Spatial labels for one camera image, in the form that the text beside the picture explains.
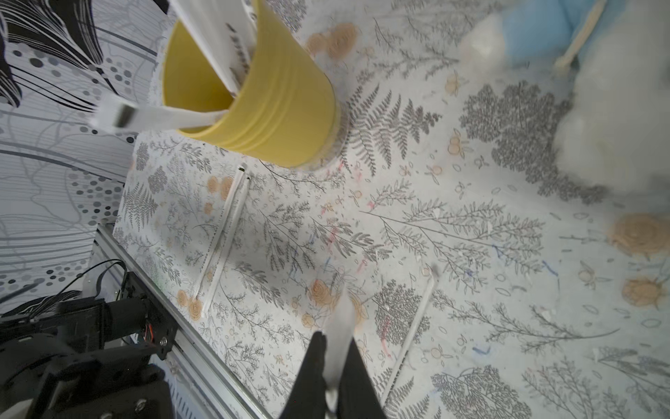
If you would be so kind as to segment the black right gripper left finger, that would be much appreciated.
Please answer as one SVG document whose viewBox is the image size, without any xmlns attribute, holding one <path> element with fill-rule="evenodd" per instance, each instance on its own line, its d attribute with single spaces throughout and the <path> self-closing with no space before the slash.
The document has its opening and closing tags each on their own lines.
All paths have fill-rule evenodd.
<svg viewBox="0 0 670 419">
<path fill-rule="evenodd" d="M 326 382 L 323 377 L 325 352 L 326 337 L 321 332 L 315 332 L 280 419 L 326 417 Z"/>
</svg>

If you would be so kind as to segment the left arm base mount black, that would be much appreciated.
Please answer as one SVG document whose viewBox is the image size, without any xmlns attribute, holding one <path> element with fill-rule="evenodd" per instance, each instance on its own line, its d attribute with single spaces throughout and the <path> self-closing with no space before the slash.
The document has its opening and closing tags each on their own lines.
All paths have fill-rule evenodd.
<svg viewBox="0 0 670 419">
<path fill-rule="evenodd" d="M 142 299 L 106 302 L 66 285 L 1 316 L 3 418 L 173 418 L 151 343 L 113 342 L 145 325 Z"/>
</svg>

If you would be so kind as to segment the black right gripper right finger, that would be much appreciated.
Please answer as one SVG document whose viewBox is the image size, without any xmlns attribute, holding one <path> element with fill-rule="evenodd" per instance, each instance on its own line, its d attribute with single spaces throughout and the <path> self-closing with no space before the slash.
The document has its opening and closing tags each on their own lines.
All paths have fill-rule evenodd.
<svg viewBox="0 0 670 419">
<path fill-rule="evenodd" d="M 364 361 L 354 340 L 338 386 L 336 417 L 339 419 L 386 419 Z"/>
</svg>

